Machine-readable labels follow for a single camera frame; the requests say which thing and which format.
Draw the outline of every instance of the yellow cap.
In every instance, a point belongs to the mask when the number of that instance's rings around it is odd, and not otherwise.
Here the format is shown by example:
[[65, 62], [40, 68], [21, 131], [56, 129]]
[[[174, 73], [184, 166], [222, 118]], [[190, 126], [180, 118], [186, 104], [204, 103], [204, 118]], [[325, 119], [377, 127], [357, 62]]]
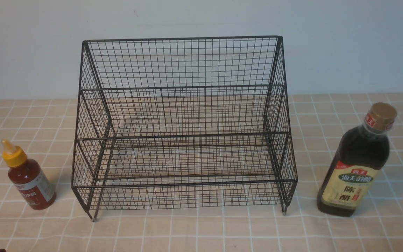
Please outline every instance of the yellow cap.
[[2, 139], [1, 144], [4, 147], [3, 159], [8, 167], [18, 167], [27, 160], [26, 153], [19, 146], [13, 145], [7, 139]]

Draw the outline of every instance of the plastic bottle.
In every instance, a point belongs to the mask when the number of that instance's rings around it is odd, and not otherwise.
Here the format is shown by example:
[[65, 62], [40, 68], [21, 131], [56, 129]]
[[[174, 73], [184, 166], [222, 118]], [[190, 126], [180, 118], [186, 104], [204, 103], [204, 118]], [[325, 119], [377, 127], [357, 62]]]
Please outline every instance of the plastic bottle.
[[8, 177], [13, 185], [32, 209], [48, 208], [56, 200], [56, 193], [38, 162], [28, 159], [26, 153], [9, 140], [3, 139], [1, 143], [3, 159], [10, 168]]
[[396, 116], [396, 109], [391, 105], [374, 103], [363, 124], [343, 135], [318, 191], [317, 206], [321, 212], [344, 217], [355, 212], [388, 160], [387, 132]]

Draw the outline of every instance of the black wire rack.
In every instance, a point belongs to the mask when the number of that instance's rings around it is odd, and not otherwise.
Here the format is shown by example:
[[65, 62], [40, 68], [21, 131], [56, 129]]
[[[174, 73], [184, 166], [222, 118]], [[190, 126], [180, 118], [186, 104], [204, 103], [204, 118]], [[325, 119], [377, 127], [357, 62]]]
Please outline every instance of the black wire rack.
[[280, 36], [83, 41], [72, 190], [101, 209], [281, 204], [297, 183]]

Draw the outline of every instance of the wire mesh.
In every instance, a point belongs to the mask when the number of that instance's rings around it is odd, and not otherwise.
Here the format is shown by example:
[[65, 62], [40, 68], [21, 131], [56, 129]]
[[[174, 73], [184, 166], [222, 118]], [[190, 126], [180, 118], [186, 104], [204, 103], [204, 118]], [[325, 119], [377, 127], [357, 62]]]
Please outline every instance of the wire mesh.
[[297, 175], [283, 55], [279, 36], [84, 41], [72, 189], [88, 215], [285, 212]]

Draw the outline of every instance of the brown bottle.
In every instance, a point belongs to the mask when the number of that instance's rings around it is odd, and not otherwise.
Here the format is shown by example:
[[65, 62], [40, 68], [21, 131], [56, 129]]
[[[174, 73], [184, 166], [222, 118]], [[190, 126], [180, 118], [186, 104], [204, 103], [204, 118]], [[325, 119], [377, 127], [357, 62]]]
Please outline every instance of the brown bottle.
[[397, 116], [394, 107], [375, 103], [365, 122], [346, 132], [318, 191], [321, 212], [351, 216], [390, 154], [387, 131]]
[[8, 177], [13, 185], [32, 209], [48, 208], [57, 194], [38, 162], [28, 159], [24, 151], [10, 141], [3, 139], [1, 143], [4, 147], [3, 159], [10, 168]]

